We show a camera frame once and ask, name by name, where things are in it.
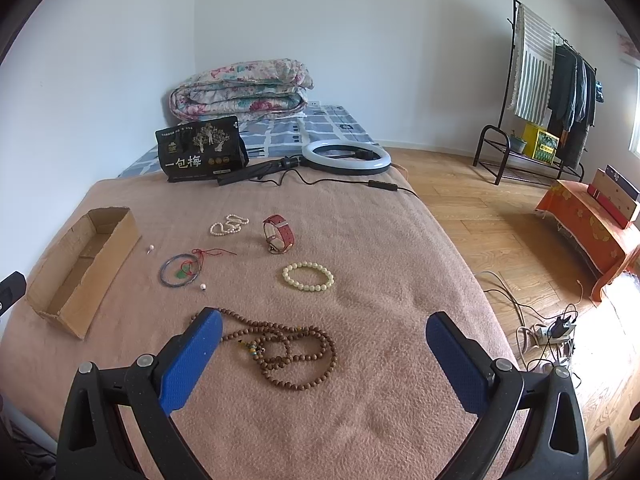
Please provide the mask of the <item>blue bangle with red string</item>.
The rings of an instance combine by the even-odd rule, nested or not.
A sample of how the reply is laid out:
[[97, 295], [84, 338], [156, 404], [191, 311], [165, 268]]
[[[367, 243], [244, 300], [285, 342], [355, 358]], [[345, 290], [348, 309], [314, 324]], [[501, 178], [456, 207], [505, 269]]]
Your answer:
[[158, 281], [171, 289], [186, 287], [198, 279], [208, 258], [222, 256], [235, 256], [235, 252], [218, 247], [194, 248], [190, 252], [171, 256], [160, 265]]

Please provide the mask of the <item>red strap wristwatch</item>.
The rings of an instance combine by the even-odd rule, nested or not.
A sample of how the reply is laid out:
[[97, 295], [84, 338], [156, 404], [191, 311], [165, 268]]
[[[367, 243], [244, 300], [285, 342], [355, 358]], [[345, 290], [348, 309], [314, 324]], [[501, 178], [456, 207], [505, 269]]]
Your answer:
[[280, 214], [272, 214], [265, 218], [262, 222], [262, 230], [269, 251], [273, 254], [285, 254], [295, 243], [295, 236], [288, 220]]

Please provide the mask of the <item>open cardboard box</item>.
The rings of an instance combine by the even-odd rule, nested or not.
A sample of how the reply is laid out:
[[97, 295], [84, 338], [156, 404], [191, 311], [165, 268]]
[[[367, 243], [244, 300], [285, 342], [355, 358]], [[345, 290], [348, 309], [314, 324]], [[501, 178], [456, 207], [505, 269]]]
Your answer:
[[127, 207], [89, 210], [36, 267], [27, 301], [40, 318], [83, 340], [119, 269], [140, 240]]

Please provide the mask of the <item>pink bed blanket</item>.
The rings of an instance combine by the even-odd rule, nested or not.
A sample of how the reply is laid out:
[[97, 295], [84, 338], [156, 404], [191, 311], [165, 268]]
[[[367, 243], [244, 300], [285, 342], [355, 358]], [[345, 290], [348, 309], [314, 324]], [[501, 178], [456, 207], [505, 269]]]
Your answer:
[[[405, 192], [322, 183], [169, 183], [160, 174], [104, 180], [70, 214], [125, 206], [140, 243], [87, 336], [17, 304], [1, 341], [1, 391], [48, 434], [60, 429], [79, 364], [127, 366], [160, 350], [206, 306], [326, 330], [330, 378], [305, 392], [266, 382], [245, 347], [222, 344], [175, 423], [215, 479], [431, 479], [473, 426], [424, 338], [445, 311], [494, 358], [512, 351], [446, 232]], [[262, 222], [280, 214], [295, 243], [269, 251]], [[154, 245], [147, 253], [146, 248]], [[171, 289], [169, 257], [224, 248], [198, 279]], [[206, 284], [205, 292], [200, 289]]]

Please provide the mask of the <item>orange covered low table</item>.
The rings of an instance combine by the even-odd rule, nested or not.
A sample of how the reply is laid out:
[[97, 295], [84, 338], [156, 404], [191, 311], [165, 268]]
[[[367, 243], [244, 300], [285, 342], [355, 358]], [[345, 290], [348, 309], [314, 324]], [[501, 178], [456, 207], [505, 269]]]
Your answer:
[[601, 302], [605, 286], [631, 270], [639, 259], [639, 230], [633, 223], [622, 228], [588, 188], [582, 182], [556, 180], [536, 211], [551, 214], [582, 248], [599, 275], [590, 298]]

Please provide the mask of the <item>black clothes rack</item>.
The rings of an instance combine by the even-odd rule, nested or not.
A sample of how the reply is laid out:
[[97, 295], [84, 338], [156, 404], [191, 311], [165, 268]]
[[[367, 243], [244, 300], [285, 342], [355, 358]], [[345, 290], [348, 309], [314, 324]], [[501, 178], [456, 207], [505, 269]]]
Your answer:
[[[582, 164], [582, 161], [580, 161], [578, 169], [574, 170], [572, 168], [565, 167], [556, 156], [554, 162], [552, 162], [551, 165], [548, 165], [544, 162], [538, 162], [538, 160], [529, 158], [524, 154], [515, 154], [510, 150], [509, 136], [512, 132], [515, 132], [518, 136], [522, 137], [524, 128], [527, 124], [525, 120], [514, 116], [512, 110], [510, 110], [509, 108], [511, 101], [510, 81], [512, 68], [514, 65], [514, 24], [516, 5], [518, 3], [522, 2], [520, 0], [512, 0], [512, 16], [510, 19], [511, 47], [509, 53], [509, 67], [508, 73], [506, 74], [506, 86], [504, 87], [499, 117], [494, 124], [488, 124], [482, 130], [480, 130], [480, 136], [478, 137], [477, 147], [473, 158], [473, 165], [475, 167], [480, 167], [487, 170], [488, 174], [494, 179], [495, 185], [498, 185], [506, 180], [545, 185], [555, 179], [562, 178], [569, 178], [578, 182], [582, 182], [583, 180], [585, 180], [586, 174], [585, 167]], [[557, 32], [552, 25], [550, 26], [555, 30], [555, 47], [558, 44], [567, 44], [577, 53], [582, 55], [559, 32]], [[600, 104], [603, 102], [602, 87], [600, 81], [598, 83], [598, 89], [598, 104]], [[544, 124], [538, 127], [543, 128], [547, 131], [550, 116], [551, 112], [548, 109], [548, 115], [544, 120]]]

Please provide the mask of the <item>black folded tripod stand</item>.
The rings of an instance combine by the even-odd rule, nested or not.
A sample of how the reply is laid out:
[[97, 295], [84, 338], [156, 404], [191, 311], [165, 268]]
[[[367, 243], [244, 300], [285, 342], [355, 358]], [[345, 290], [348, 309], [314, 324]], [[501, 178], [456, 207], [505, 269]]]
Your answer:
[[231, 171], [217, 178], [220, 186], [228, 185], [236, 182], [243, 182], [252, 179], [261, 179], [270, 174], [294, 169], [300, 165], [302, 158], [300, 156], [288, 156], [280, 159], [268, 160], [260, 164], [246, 166], [245, 168]]

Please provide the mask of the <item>stacked boxes on table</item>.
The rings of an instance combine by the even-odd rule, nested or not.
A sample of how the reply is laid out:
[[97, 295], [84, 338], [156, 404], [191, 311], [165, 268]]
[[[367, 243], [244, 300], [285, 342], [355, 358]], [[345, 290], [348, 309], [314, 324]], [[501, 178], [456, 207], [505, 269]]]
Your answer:
[[623, 229], [638, 219], [639, 190], [615, 168], [599, 168], [587, 191]]

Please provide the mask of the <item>black plum snack bag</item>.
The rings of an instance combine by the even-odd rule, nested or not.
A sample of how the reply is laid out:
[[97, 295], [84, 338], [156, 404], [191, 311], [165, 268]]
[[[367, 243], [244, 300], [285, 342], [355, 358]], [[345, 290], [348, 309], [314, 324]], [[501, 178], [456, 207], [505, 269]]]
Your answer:
[[155, 139], [160, 169], [171, 183], [215, 180], [250, 161], [235, 116], [158, 130]]

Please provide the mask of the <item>yellow green box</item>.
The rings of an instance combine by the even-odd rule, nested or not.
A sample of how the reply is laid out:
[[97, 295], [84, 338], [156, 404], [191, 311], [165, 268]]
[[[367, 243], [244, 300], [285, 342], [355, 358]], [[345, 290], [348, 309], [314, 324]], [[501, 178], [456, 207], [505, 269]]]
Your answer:
[[554, 162], [560, 142], [557, 136], [528, 122], [524, 128], [522, 140], [525, 142], [523, 150], [525, 156], [548, 165]]

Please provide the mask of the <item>blue checked bed sheet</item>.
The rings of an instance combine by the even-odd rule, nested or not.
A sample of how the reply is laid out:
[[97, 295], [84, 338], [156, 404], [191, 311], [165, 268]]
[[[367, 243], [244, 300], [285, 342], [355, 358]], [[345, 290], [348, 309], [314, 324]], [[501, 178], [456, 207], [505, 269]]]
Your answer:
[[[240, 136], [244, 141], [248, 157], [300, 155], [302, 132], [307, 129], [320, 130], [319, 124], [333, 124], [342, 131], [354, 129], [356, 133], [367, 134], [352, 116], [340, 106], [310, 106], [303, 113], [293, 117], [250, 120], [238, 119]], [[124, 170], [124, 177], [141, 176], [146, 172], [162, 171], [155, 148], [149, 150], [137, 162]]]

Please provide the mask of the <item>striped hanging cloth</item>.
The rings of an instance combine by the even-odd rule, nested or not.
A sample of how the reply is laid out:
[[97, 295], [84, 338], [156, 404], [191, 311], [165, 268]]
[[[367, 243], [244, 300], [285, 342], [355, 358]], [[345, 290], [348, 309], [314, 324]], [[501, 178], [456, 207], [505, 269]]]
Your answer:
[[548, 115], [555, 45], [555, 30], [528, 6], [518, 3], [509, 108], [514, 116], [537, 126], [542, 126]]

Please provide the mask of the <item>dark hanging clothes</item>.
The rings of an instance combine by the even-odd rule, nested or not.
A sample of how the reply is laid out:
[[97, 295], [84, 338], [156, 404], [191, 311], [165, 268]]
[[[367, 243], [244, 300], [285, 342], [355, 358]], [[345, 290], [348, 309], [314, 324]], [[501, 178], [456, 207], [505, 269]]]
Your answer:
[[599, 103], [597, 71], [567, 44], [554, 49], [551, 112], [547, 131], [559, 139], [555, 156], [565, 167], [578, 169]]

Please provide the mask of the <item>folded floral quilt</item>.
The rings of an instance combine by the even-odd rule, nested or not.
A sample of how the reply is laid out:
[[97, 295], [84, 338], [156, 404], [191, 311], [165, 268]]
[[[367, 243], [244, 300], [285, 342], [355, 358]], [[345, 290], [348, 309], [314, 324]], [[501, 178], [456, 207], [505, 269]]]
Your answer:
[[168, 107], [183, 122], [287, 118], [305, 110], [313, 88], [306, 65], [292, 58], [239, 62], [183, 81], [170, 92]]

